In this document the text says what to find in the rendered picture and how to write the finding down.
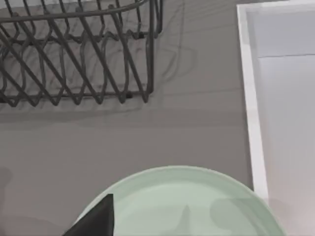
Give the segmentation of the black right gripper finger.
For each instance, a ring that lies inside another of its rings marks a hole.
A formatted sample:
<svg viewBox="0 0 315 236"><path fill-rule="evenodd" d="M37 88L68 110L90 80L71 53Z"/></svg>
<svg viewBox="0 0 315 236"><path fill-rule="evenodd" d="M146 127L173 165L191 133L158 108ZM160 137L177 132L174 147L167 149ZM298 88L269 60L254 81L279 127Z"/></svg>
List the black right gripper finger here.
<svg viewBox="0 0 315 236"><path fill-rule="evenodd" d="M114 197L113 194L107 194L63 236L113 236L114 216Z"/></svg>

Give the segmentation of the pale green plate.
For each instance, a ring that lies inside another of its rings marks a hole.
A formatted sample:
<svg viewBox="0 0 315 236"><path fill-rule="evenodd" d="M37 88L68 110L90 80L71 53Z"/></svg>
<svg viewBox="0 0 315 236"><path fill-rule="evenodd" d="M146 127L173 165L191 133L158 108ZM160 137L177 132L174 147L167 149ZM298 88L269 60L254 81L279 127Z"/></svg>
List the pale green plate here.
<svg viewBox="0 0 315 236"><path fill-rule="evenodd" d="M113 236L286 236L268 205L223 173L164 166L129 175L107 187L114 199Z"/></svg>

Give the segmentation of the white sink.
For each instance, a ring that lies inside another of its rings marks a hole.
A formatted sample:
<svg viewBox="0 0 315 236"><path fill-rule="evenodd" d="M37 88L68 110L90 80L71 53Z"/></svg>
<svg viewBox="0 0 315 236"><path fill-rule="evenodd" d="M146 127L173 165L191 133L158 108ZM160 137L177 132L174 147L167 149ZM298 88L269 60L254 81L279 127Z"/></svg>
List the white sink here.
<svg viewBox="0 0 315 236"><path fill-rule="evenodd" d="M254 191L289 236L315 236L315 0L237 17Z"/></svg>

